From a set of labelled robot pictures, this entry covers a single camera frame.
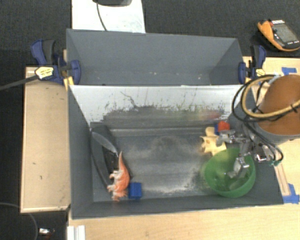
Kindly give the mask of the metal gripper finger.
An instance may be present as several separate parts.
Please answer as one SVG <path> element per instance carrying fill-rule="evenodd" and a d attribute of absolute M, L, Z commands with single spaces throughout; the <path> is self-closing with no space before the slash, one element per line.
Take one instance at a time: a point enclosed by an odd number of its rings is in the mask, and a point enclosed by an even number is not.
<path fill-rule="evenodd" d="M 241 139 L 236 136 L 236 131 L 234 129 L 221 130 L 216 139 L 216 145 L 220 146 L 222 143 L 234 144 L 239 143 Z"/>
<path fill-rule="evenodd" d="M 235 158 L 233 169 L 226 174 L 231 179 L 241 179 L 244 178 L 249 170 L 250 165 L 246 162 L 246 158 L 244 156 L 238 156 Z"/>

